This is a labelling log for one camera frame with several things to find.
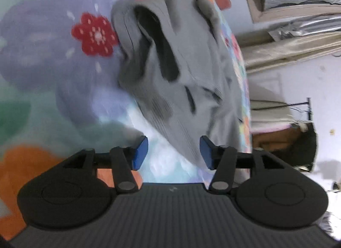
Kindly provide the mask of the floral quilted bedspread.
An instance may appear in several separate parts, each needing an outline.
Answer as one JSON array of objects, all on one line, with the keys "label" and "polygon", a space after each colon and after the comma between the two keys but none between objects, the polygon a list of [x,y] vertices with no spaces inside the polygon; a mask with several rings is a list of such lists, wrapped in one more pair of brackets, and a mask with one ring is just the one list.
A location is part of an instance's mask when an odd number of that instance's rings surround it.
[{"label": "floral quilted bedspread", "polygon": [[[158,135],[117,81],[124,53],[111,24],[116,1],[1,0],[3,241],[26,227],[17,195],[31,179],[71,155],[78,170],[80,160],[94,166],[103,154],[92,178],[117,193],[110,150]],[[138,187],[142,165],[132,172]]]}]

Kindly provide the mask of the beige satin curtain right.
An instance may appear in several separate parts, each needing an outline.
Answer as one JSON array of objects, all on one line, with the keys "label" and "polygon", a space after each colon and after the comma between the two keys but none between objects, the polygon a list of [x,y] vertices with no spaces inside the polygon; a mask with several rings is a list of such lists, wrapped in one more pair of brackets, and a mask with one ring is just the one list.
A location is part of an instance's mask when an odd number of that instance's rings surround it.
[{"label": "beige satin curtain right", "polygon": [[340,14],[299,18],[237,37],[247,73],[340,54]]}]

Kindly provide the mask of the grey knit garment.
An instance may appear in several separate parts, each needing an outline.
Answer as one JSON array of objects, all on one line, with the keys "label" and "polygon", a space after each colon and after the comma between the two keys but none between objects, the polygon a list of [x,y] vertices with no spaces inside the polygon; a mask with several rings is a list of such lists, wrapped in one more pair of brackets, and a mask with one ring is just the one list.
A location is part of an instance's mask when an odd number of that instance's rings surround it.
[{"label": "grey knit garment", "polygon": [[209,0],[120,0],[111,20],[125,53],[119,85],[148,128],[145,182],[205,182],[201,136],[242,147],[242,90]]}]

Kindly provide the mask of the black clothes rack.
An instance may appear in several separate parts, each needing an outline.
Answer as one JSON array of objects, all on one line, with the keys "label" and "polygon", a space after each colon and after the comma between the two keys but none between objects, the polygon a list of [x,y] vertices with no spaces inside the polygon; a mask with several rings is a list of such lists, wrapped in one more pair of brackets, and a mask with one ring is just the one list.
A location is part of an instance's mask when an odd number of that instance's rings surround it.
[{"label": "black clothes rack", "polygon": [[313,121],[310,98],[306,101],[288,104],[279,101],[251,100],[251,120],[253,122],[311,122]]}]

